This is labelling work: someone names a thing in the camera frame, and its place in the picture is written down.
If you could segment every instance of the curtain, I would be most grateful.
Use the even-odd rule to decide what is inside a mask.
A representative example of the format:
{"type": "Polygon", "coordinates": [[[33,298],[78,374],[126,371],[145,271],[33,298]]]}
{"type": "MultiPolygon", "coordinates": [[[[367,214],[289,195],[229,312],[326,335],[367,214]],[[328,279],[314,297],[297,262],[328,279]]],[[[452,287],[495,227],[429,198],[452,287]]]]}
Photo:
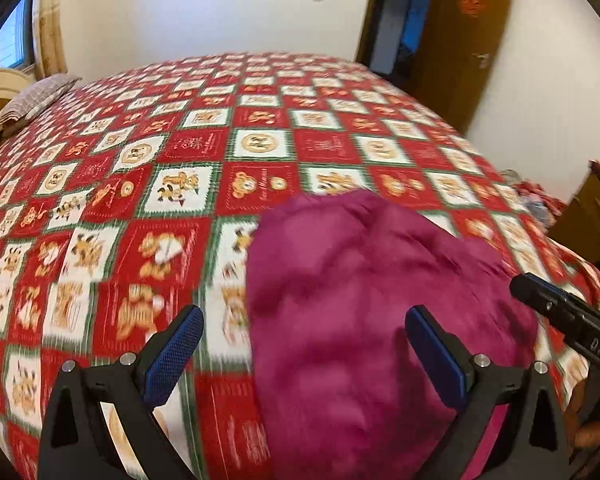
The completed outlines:
{"type": "Polygon", "coordinates": [[[60,32],[60,0],[33,0],[32,28],[37,78],[66,72],[60,32]]]}

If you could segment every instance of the bedspread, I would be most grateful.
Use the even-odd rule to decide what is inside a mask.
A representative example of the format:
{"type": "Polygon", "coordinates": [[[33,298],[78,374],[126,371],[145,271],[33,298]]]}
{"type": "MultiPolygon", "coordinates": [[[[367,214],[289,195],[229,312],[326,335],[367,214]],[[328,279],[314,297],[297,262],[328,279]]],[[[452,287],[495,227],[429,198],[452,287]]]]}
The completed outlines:
{"type": "MultiPolygon", "coordinates": [[[[365,67],[224,54],[131,70],[71,92],[0,146],[0,446],[21,475],[36,476],[62,362],[138,351],[193,301],[205,336],[155,418],[199,478],[271,478],[244,307],[251,235],[295,193],[357,188],[484,238],[511,275],[600,308],[599,273],[542,234],[469,142],[365,67]]],[[[544,322],[536,355],[565,403],[586,362],[544,322]]]]}

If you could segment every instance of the magenta towel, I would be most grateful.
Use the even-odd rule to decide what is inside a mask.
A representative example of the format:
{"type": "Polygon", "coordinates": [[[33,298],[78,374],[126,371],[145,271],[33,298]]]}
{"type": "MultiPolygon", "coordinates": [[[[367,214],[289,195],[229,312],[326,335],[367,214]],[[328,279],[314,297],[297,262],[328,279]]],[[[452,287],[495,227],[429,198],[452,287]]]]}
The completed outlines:
{"type": "MultiPolygon", "coordinates": [[[[528,365],[536,316],[500,256],[373,193],[298,196],[262,216],[247,302],[258,402],[277,480],[410,478],[454,417],[408,345],[424,304],[470,352],[528,365]]],[[[476,476],[502,410],[465,474],[476,476]]]]}

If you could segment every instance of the blue gripper pad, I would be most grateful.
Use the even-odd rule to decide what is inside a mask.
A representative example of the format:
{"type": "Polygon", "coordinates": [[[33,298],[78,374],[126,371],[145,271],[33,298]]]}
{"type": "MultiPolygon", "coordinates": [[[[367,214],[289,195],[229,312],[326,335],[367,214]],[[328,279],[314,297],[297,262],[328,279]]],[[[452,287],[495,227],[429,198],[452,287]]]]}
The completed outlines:
{"type": "Polygon", "coordinates": [[[448,408],[460,410],[467,401],[465,375],[440,339],[443,336],[440,326],[432,327],[426,317],[433,319],[421,305],[412,306],[407,311],[404,317],[407,337],[442,403],[448,408]]]}
{"type": "Polygon", "coordinates": [[[154,334],[149,339],[140,357],[141,362],[142,359],[148,358],[150,364],[146,370],[139,370],[140,373],[144,371],[144,388],[141,388],[141,394],[148,408],[153,409],[167,402],[184,367],[198,346],[204,329],[205,319],[202,311],[189,305],[176,316],[166,330],[154,334]],[[151,360],[152,353],[157,353],[157,356],[151,360]]]}

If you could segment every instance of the door handle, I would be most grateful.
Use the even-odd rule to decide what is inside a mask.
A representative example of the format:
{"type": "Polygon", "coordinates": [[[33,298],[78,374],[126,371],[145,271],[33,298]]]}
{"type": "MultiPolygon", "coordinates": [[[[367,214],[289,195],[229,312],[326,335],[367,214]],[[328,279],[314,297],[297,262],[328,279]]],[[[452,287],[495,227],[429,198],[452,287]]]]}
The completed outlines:
{"type": "Polygon", "coordinates": [[[491,59],[491,54],[472,54],[472,56],[477,57],[480,60],[480,69],[483,70],[489,66],[489,60],[491,59]]]}

